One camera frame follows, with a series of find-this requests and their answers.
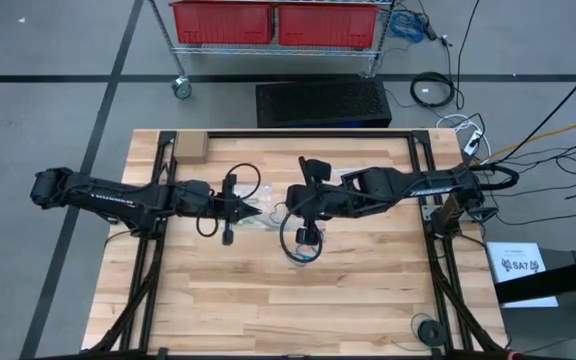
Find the small wooden block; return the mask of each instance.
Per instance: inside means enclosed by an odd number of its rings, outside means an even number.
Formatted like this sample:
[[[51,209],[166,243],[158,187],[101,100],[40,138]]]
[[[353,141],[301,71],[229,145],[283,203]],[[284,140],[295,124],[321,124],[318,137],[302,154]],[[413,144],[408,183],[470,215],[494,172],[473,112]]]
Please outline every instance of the small wooden block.
[[[205,164],[208,157],[208,132],[177,132],[174,155],[180,164]]]

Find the red bin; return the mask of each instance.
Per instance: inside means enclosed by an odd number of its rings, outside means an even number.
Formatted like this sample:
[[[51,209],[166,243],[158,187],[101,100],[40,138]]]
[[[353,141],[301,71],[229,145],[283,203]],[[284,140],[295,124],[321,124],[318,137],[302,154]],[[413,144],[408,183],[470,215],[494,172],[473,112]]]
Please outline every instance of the red bin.
[[[170,4],[182,44],[269,44],[270,4],[182,1]]]
[[[279,44],[372,47],[377,11],[372,5],[279,5]]]

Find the white cable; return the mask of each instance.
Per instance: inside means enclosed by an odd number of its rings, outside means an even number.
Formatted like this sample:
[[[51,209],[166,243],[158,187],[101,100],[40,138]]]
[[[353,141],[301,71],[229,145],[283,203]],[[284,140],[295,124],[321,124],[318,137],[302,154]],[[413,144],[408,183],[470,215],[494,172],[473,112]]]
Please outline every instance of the white cable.
[[[442,121],[444,121],[446,119],[452,119],[452,118],[463,119],[459,124],[453,126],[453,130],[455,130],[455,132],[460,132],[461,130],[467,129],[469,127],[474,127],[475,129],[481,131],[481,128],[479,127],[479,125],[470,121],[470,117],[466,116],[464,114],[450,114],[450,115],[443,116],[443,117],[439,118],[439,120],[437,120],[436,127],[440,128]],[[486,147],[488,148],[488,157],[490,157],[492,155],[492,148],[490,147],[490,143],[488,142],[488,138],[486,137],[486,134],[483,134],[482,138],[484,139],[484,142],[486,143]],[[486,164],[487,162],[488,162],[488,160],[482,161],[481,165]]]

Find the black ring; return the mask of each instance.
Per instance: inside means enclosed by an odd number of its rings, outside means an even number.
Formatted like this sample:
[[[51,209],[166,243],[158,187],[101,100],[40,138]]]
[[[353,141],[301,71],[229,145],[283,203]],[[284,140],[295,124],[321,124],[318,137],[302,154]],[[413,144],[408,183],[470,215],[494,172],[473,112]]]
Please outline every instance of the black ring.
[[[424,320],[417,329],[419,340],[428,347],[442,346],[448,340],[446,329],[438,321]]]
[[[415,92],[415,85],[417,85],[417,83],[422,81],[438,82],[448,85],[448,88],[450,89],[448,97],[446,97],[446,99],[438,103],[427,103],[421,100],[419,96],[417,96],[417,93]],[[455,85],[453,84],[452,80],[441,75],[440,73],[433,71],[423,72],[415,76],[414,79],[412,79],[412,82],[410,83],[410,96],[413,98],[413,100],[415,100],[417,104],[421,106],[430,108],[441,107],[450,104],[450,102],[455,98]]]

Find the wooden tabletop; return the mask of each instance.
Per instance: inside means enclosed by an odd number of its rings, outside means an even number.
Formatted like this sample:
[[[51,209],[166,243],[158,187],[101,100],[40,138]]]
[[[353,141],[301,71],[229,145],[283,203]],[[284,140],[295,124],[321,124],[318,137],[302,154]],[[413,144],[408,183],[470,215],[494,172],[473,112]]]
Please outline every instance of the wooden tabletop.
[[[457,165],[461,157],[455,133],[428,131],[437,168]],[[135,131],[124,183],[150,180],[158,134],[157,130]],[[412,171],[406,141],[401,139],[211,139],[208,156],[207,164],[179,165],[176,180],[207,181],[219,191],[232,166],[250,162],[262,173],[266,192],[259,201],[265,203],[283,200],[289,185],[303,182],[298,156],[331,163],[334,183],[339,183],[343,171],[355,168],[390,166]],[[241,169],[238,185],[254,184],[253,175]],[[211,226],[210,221],[202,222],[204,232]],[[149,352],[167,347],[171,354],[429,353],[411,332],[415,314],[437,318],[421,226],[416,199],[406,199],[380,215],[333,219],[323,226],[322,256],[299,267],[282,252],[276,231],[254,223],[238,225],[234,244],[226,247],[221,245],[220,232],[206,239],[197,234],[195,219],[172,217]],[[462,228],[465,234],[481,238],[476,226],[463,224]],[[110,232],[122,230],[113,226]],[[293,233],[286,238],[294,242]],[[505,345],[483,248],[461,238],[454,248],[467,306],[497,343]],[[116,237],[106,247],[82,348],[99,341],[126,305],[136,250],[137,240],[129,235]],[[439,246],[437,251],[443,253]],[[450,305],[448,310],[459,348],[454,310]],[[133,347],[141,318],[140,312]]]

